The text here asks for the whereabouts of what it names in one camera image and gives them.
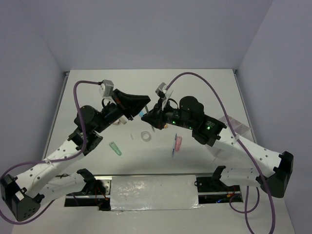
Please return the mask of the blue pen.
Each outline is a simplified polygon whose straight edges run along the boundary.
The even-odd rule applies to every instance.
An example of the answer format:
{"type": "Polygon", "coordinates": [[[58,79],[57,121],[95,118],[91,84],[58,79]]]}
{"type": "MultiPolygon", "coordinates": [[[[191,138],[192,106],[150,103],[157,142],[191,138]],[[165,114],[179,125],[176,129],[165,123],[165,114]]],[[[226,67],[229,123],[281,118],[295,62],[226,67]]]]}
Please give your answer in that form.
{"type": "Polygon", "coordinates": [[[174,157],[174,153],[175,153],[175,148],[176,148],[176,139],[177,139],[177,133],[175,134],[175,137],[174,137],[173,149],[172,149],[172,157],[174,157]]]}

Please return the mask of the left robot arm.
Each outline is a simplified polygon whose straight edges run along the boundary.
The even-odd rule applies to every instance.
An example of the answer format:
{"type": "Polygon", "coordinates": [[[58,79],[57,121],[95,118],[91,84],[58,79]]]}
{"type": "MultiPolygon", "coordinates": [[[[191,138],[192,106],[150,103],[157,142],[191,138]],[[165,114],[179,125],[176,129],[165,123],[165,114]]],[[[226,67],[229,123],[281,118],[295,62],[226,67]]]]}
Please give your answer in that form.
{"type": "Polygon", "coordinates": [[[31,162],[31,168],[17,176],[5,173],[1,177],[1,198],[15,217],[14,224],[35,220],[34,215],[43,204],[51,204],[64,195],[106,192],[103,183],[87,169],[70,175],[63,175],[63,171],[100,144],[103,137],[99,133],[121,117],[133,120],[150,102],[146,95],[130,95],[118,89],[109,97],[111,100],[101,111],[90,105],[79,107],[74,120],[77,128],[45,160],[31,162]]]}

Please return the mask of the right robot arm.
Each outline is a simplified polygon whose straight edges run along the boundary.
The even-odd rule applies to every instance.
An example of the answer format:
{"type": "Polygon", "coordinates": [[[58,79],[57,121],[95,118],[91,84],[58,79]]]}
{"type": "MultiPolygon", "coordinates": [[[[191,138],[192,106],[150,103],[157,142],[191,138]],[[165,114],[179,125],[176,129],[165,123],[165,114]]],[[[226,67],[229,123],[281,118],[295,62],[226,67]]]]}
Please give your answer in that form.
{"type": "Polygon", "coordinates": [[[276,198],[284,197],[293,172],[293,154],[268,150],[231,131],[225,123],[206,115],[204,106],[195,97],[183,97],[178,108],[170,104],[163,106],[159,101],[141,119],[159,130],[165,124],[189,129],[198,143],[253,164],[250,169],[218,166],[212,179],[212,186],[216,190],[244,185],[261,188],[276,198]]]}

